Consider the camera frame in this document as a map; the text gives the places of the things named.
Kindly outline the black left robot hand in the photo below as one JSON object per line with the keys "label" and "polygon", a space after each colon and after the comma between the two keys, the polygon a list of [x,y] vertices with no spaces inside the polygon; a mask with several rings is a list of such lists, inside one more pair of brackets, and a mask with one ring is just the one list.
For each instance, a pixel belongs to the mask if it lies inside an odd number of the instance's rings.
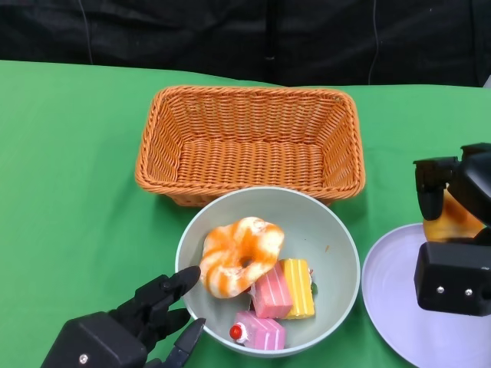
{"label": "black left robot hand", "polygon": [[191,266],[173,276],[165,274],[136,289],[134,296],[109,315],[151,352],[157,342],[182,329],[167,358],[152,360],[146,367],[179,368],[185,366],[203,333],[206,319],[190,320],[185,308],[170,307],[199,281],[201,270]]}

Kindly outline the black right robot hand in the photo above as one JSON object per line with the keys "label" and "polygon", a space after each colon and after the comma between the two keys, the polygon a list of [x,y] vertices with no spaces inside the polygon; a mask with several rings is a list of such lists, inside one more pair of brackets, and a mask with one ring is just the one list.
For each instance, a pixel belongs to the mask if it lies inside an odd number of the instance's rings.
{"label": "black right robot hand", "polygon": [[417,200],[429,242],[490,244],[490,145],[462,156],[414,161]]}

